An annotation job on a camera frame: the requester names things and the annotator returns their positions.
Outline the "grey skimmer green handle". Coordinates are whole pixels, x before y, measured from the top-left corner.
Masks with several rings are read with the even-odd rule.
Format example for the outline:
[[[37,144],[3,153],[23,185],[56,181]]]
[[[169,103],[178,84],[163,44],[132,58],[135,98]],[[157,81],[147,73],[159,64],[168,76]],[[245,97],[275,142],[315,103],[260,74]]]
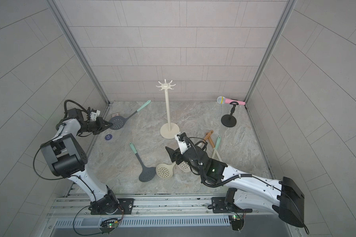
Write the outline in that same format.
[[[133,153],[135,154],[137,160],[139,161],[141,167],[142,167],[142,172],[139,175],[138,179],[140,182],[149,182],[151,181],[155,175],[156,175],[156,167],[146,167],[144,163],[142,162],[134,144],[132,142],[129,143],[129,146]]]
[[[140,106],[136,111],[134,111],[130,116],[128,116],[127,118],[123,117],[123,116],[114,116],[110,119],[110,123],[112,124],[112,126],[110,127],[111,130],[120,130],[121,128],[124,127],[125,123],[135,114],[137,114],[140,110],[142,110],[143,108],[145,108],[148,104],[150,104],[151,100],[148,100],[147,102],[145,102],[142,106]]]

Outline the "cream utensil rack stand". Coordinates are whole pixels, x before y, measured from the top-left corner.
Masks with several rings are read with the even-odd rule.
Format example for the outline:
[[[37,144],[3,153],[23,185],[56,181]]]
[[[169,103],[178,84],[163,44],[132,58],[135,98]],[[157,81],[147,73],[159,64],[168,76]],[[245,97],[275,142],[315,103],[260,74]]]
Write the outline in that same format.
[[[173,90],[173,86],[175,86],[175,84],[173,85],[172,82],[173,81],[167,82],[165,79],[163,83],[158,82],[160,85],[156,86],[160,88],[161,91],[164,91],[165,93],[167,123],[160,128],[160,134],[162,135],[162,137],[166,139],[174,139],[174,137],[180,132],[179,126],[171,122],[171,118],[170,118],[170,104],[169,104],[168,90],[169,89]]]

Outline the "cream skimmer green handle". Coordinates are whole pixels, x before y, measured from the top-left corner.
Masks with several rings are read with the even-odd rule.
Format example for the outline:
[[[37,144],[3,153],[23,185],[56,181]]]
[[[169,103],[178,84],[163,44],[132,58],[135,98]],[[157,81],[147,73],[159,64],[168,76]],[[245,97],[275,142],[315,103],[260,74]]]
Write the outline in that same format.
[[[217,142],[216,142],[216,144],[215,144],[215,148],[213,148],[213,149],[214,149],[214,151],[213,151],[213,156],[214,156],[214,157],[217,157],[217,159],[218,159],[220,162],[223,162],[223,160],[222,160],[222,158],[221,158],[221,156],[220,156],[220,154],[219,154],[219,152],[218,152],[218,150],[217,150],[217,148],[218,148],[219,145],[220,145],[220,140],[221,140],[221,137],[219,136],[219,137],[218,137],[218,140],[217,140]],[[190,172],[189,162],[184,161],[184,162],[179,163],[179,164],[177,163],[177,165],[180,167],[180,169],[181,169],[183,172]]]

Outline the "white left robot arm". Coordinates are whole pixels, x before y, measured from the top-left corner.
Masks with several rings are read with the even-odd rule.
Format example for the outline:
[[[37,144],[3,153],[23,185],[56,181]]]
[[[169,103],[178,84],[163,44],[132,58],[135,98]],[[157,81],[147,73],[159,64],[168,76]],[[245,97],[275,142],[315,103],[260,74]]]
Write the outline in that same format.
[[[75,108],[64,109],[56,135],[39,148],[56,180],[67,178],[88,194],[92,214],[113,214],[120,209],[120,203],[113,191],[85,167],[88,156],[77,137],[84,132],[98,135],[112,125],[100,117],[99,110],[77,104]]]

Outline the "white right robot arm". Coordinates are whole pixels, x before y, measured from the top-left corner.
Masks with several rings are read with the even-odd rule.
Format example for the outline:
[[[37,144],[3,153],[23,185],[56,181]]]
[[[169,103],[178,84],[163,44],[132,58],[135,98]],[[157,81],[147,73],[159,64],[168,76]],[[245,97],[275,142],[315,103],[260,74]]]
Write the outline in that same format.
[[[194,174],[200,176],[203,185],[228,187],[225,206],[231,212],[265,209],[277,214],[283,222],[308,231],[305,195],[291,178],[275,180],[246,173],[208,157],[203,149],[188,140],[179,142],[178,149],[167,147],[166,151],[172,162],[188,164]]]

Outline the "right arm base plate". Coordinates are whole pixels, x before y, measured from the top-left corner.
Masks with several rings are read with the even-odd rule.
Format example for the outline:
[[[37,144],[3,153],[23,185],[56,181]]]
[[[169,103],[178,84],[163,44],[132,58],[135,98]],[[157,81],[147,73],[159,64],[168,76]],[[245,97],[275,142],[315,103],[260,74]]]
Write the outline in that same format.
[[[233,203],[225,201],[225,197],[213,197],[211,198],[211,204],[207,206],[213,213],[252,213],[253,209],[246,208],[241,209]]]

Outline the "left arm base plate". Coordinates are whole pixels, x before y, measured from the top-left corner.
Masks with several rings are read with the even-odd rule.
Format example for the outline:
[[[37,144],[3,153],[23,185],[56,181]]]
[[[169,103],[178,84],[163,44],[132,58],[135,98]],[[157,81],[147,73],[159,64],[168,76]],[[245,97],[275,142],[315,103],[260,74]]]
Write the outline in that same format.
[[[119,198],[117,201],[101,198],[89,206],[91,215],[130,215],[134,205],[134,198]]]

